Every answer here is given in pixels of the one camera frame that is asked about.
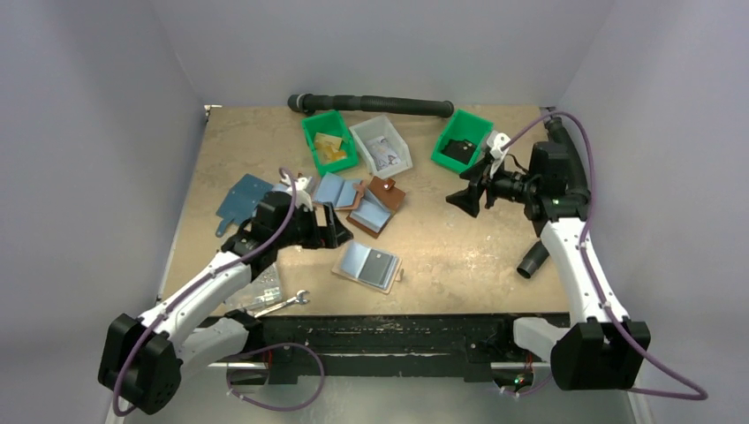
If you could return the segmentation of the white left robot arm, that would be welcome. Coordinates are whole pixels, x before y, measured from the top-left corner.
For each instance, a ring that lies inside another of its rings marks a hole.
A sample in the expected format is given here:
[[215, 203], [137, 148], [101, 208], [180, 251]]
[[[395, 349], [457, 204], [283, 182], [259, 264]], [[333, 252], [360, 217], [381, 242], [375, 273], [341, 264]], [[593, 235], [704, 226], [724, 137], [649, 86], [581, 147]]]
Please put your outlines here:
[[269, 344], [261, 320], [239, 309], [208, 328], [200, 325], [273, 265], [280, 250], [336, 249], [353, 239], [331, 204], [306, 206], [297, 198], [297, 193], [266, 193], [254, 216], [223, 242], [198, 276], [142, 314], [121, 314], [112, 321], [97, 380], [111, 390], [114, 414], [155, 414], [193, 372], [229, 357], [255, 360], [285, 346]]

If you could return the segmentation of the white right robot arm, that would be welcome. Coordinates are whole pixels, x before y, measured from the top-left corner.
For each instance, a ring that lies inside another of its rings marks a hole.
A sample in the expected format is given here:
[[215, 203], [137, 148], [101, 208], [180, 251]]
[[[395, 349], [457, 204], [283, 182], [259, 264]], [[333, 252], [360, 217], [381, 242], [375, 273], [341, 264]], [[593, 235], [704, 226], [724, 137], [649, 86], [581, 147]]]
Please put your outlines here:
[[526, 172], [506, 170], [506, 156], [506, 148], [487, 147], [460, 175], [467, 188], [446, 201], [470, 216], [478, 215], [481, 200], [487, 208], [498, 199], [522, 204], [564, 285], [570, 325], [518, 318], [496, 335], [498, 352], [515, 360], [529, 351], [547, 361], [561, 390], [631, 389], [650, 331], [631, 319], [601, 272], [586, 231], [591, 194], [578, 182], [579, 171], [566, 147], [550, 141], [534, 144]]

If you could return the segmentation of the cream card holder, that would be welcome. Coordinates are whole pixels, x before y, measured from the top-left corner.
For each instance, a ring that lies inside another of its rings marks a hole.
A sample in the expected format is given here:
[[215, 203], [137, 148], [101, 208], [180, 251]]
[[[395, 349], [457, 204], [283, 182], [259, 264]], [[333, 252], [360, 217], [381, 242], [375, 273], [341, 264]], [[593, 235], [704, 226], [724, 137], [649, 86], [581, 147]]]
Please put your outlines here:
[[404, 276], [402, 262], [391, 252], [349, 241], [331, 272], [371, 290], [389, 294], [394, 283], [400, 282]]

